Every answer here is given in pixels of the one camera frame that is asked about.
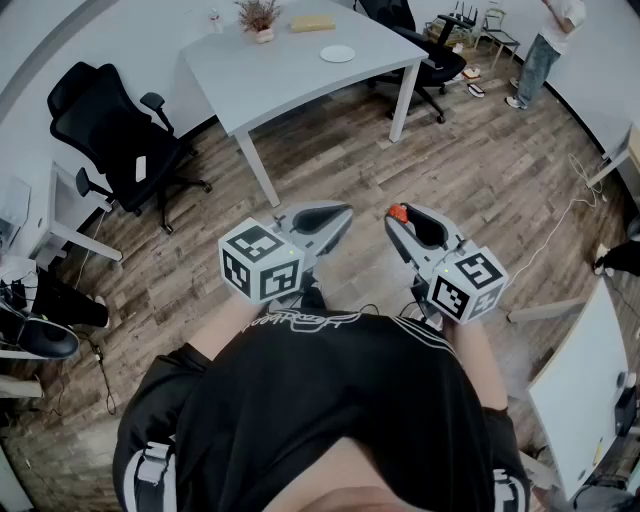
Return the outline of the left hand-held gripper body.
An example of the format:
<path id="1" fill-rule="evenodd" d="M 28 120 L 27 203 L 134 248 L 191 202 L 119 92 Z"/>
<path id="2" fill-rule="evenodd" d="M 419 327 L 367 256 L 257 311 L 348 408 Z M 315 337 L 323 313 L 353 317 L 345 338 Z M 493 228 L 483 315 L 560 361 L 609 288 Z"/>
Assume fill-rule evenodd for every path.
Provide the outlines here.
<path id="1" fill-rule="evenodd" d="M 311 268 L 301 248 L 253 218 L 223 235 L 218 249 L 223 279 L 252 304 L 296 292 Z"/>

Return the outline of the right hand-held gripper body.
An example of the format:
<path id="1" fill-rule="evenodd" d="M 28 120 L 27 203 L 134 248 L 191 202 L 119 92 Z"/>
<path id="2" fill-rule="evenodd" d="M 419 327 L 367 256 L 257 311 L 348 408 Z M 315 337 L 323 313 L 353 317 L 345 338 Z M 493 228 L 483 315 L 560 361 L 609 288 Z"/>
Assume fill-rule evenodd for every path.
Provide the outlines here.
<path id="1" fill-rule="evenodd" d="M 412 293 L 426 317 L 436 312 L 457 324 L 491 311 L 498 303 L 508 274 L 488 247 L 457 240 L 450 249 L 412 243 L 416 271 Z"/>

